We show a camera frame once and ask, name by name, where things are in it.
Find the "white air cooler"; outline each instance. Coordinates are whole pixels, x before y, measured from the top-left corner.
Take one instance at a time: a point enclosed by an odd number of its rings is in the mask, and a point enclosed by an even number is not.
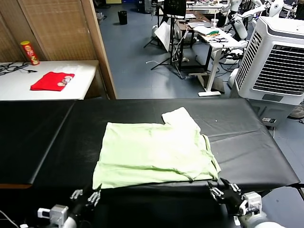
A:
[[[304,98],[304,21],[260,17],[235,88],[266,125],[285,119]]]

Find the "white desk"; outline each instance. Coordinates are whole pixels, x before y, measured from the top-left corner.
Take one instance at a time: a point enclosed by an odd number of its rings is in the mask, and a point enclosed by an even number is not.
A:
[[[95,75],[100,91],[103,88],[97,60],[44,61],[36,66],[29,65],[25,69],[36,70],[37,72],[27,73],[27,71],[21,69],[0,76],[1,101],[84,99]],[[30,90],[32,84],[50,71],[70,73],[75,74],[75,76],[60,92]]]
[[[238,48],[239,47],[239,43],[232,38],[231,36],[229,36],[227,33],[225,33],[223,30],[217,28],[217,30],[219,31],[219,37],[223,37],[226,38],[228,40],[228,42],[221,42],[221,43],[209,43],[209,41],[211,39],[213,39],[214,37],[206,37],[201,35],[201,37],[213,48],[213,52],[215,53],[214,55],[214,59],[213,59],[213,64],[212,64],[212,68],[211,68],[211,72],[209,74],[209,79],[208,79],[208,83],[207,86],[205,88],[204,86],[204,80],[202,78],[202,76],[198,76],[198,79],[200,81],[200,83],[202,84],[203,88],[205,89],[205,92],[199,92],[199,96],[214,96],[214,95],[220,95],[220,92],[212,92],[211,88],[214,82],[214,78],[215,78],[215,74],[216,71],[218,69],[219,66],[219,59],[221,57],[221,52],[223,48]]]
[[[190,4],[187,4],[186,9],[187,10],[209,10],[209,9],[221,9],[223,8],[223,4],[219,3],[216,5],[205,5],[205,6],[193,6]]]

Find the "white robot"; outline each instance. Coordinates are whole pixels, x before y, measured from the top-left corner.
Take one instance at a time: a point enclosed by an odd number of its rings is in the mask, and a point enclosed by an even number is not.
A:
[[[255,16],[257,13],[263,12],[265,10],[268,11],[269,17],[279,17],[280,12],[284,5],[284,0],[275,0],[273,2],[265,1],[264,4],[260,0],[252,0],[255,5],[254,9],[251,9],[245,13],[238,14],[239,6],[241,4],[240,0],[231,0],[230,5],[226,6],[221,12],[227,12],[230,9],[230,13],[228,15],[229,22],[226,25],[232,25],[235,31],[235,39],[239,41],[239,48],[246,48],[248,45],[248,41],[246,40],[248,33],[246,31],[245,25],[243,24],[243,19],[248,18],[250,16]],[[256,25],[256,20],[252,21],[253,26]],[[239,50],[226,50],[226,56],[233,56],[236,55],[234,53],[239,53]],[[234,69],[233,72],[230,74],[228,85],[230,87],[233,86],[235,77],[238,73],[238,68]]]
[[[213,199],[227,207],[229,215],[235,216],[243,228],[284,228],[278,223],[269,221],[262,211],[262,198],[256,192],[242,194],[241,189],[228,180],[220,178],[224,187],[219,189],[208,181],[209,191]],[[84,210],[94,210],[100,200],[100,189],[88,198],[86,191],[76,190],[70,197],[75,201],[75,207],[55,205],[51,210],[40,208],[39,218],[50,221],[48,228],[77,228]]]
[[[220,179],[224,183],[222,190],[208,181],[211,196],[217,203],[226,205],[228,213],[235,216],[235,221],[239,221],[243,228],[284,228],[267,218],[262,211],[262,197],[259,194],[254,191],[242,194],[235,183]]]

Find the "paper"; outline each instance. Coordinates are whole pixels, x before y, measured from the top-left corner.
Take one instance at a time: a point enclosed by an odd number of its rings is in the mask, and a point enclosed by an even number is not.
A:
[[[159,28],[155,31],[155,35],[162,42],[167,51],[169,51],[170,47],[170,25],[168,25],[165,21],[159,26]]]

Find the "black cable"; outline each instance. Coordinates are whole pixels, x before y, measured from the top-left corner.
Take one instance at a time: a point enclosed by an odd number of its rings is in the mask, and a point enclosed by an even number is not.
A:
[[[216,76],[216,77],[221,77],[221,76],[223,76],[223,75],[225,75],[227,72],[232,72],[232,71],[230,71],[231,70],[231,68],[233,67],[233,65],[231,65],[231,67],[229,68],[229,69],[225,69],[223,66],[222,66],[222,68],[223,68],[223,70],[226,70],[226,72],[225,73],[223,73],[223,74],[221,74],[221,75],[219,75],[219,76]]]
[[[219,62],[219,63],[222,65],[235,65],[235,64],[237,64],[237,61],[235,63],[221,63],[221,62]]]
[[[231,67],[229,69],[225,69],[223,66],[222,66],[222,63],[219,63],[220,66],[222,67],[223,70],[225,70],[226,72],[232,72],[233,70],[237,69],[238,66],[236,68],[232,68],[233,65],[235,65],[237,62],[235,62],[234,64],[231,64]]]
[[[15,63],[8,63],[8,64],[0,65],[0,76],[9,74],[9,73],[17,71],[17,70],[25,70],[28,73],[37,72],[36,70],[26,70],[26,69],[24,69],[25,67],[28,66],[28,64],[26,62],[23,62],[20,66],[14,66]]]

